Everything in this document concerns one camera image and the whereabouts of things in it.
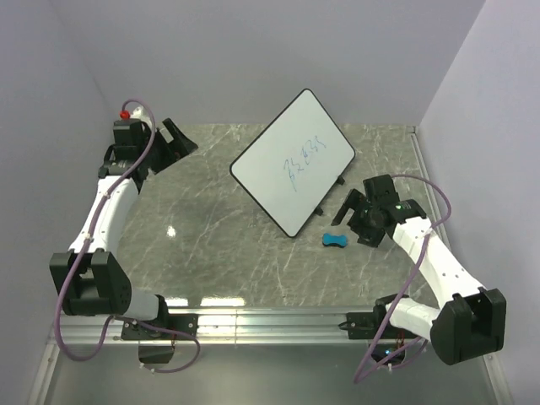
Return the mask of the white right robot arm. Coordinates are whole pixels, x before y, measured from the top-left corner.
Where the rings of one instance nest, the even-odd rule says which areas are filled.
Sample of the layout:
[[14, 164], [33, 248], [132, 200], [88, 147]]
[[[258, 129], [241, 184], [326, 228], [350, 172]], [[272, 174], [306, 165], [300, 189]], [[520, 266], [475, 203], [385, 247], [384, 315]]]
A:
[[407, 294], [380, 298], [366, 319], [347, 315], [340, 327], [351, 338], [393, 338], [403, 330], [427, 339], [447, 365], [503, 348], [505, 297], [498, 289], [486, 289], [464, 268], [416, 201], [401, 201], [396, 192], [376, 195], [353, 189], [332, 222], [340, 224], [347, 212], [352, 213], [347, 225], [359, 243], [377, 247], [385, 237], [392, 239], [419, 265], [437, 301], [431, 307]]

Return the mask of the white whiteboard black frame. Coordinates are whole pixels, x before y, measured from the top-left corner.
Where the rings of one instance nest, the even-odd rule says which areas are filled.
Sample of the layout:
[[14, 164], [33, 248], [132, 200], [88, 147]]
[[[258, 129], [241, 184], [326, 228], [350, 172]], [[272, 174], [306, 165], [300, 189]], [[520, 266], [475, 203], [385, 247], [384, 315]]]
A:
[[233, 160], [229, 172], [294, 238], [355, 158], [311, 89], [303, 89]]

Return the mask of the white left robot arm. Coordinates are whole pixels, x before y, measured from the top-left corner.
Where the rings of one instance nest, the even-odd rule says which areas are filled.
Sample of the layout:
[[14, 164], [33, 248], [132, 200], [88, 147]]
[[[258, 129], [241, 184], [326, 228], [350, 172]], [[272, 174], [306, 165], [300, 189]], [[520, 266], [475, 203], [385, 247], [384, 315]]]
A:
[[127, 214], [148, 175], [197, 149], [170, 118], [163, 125], [152, 130], [140, 118], [114, 122], [114, 142], [98, 170], [88, 218], [67, 251], [53, 254], [49, 264], [66, 315], [132, 318], [141, 321], [141, 329], [152, 339], [161, 339], [170, 331], [164, 300], [134, 288], [116, 254]]

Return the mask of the blue whiteboard eraser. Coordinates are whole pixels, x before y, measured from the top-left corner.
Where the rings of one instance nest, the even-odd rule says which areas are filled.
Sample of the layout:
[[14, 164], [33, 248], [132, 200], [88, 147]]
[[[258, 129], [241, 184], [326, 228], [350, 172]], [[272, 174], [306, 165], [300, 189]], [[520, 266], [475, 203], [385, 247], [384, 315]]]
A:
[[324, 233], [321, 238], [321, 243], [325, 247], [345, 248], [348, 245], [348, 239], [346, 235]]

